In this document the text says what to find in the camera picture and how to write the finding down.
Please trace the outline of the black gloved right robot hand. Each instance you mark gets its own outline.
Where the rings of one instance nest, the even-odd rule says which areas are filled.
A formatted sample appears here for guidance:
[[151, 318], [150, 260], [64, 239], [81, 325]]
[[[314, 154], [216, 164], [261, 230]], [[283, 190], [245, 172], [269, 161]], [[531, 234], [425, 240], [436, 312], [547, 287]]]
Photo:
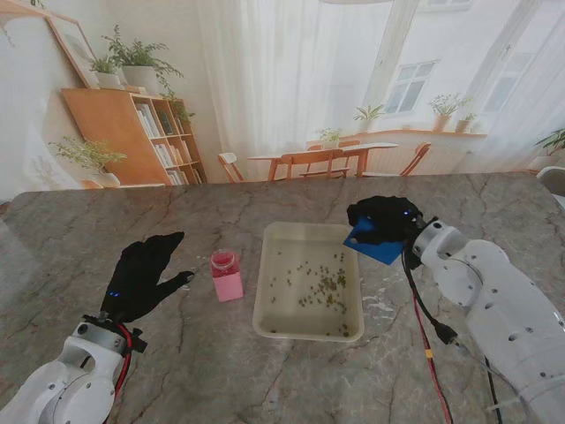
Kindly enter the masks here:
[[347, 215], [352, 227], [361, 219], [371, 223], [370, 230], [359, 231], [354, 236], [358, 243], [364, 244], [414, 240], [426, 227], [423, 213], [405, 197], [375, 195], [349, 205]]

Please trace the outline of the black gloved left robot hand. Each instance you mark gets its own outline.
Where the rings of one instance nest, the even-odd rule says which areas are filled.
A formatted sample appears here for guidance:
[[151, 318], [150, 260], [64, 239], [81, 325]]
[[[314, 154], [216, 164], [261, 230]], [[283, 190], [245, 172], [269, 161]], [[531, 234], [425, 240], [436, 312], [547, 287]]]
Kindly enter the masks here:
[[160, 281], [184, 237], [182, 231], [154, 235], [122, 251], [101, 306], [111, 321], [134, 322], [193, 280], [193, 272], [181, 271], [168, 281]]

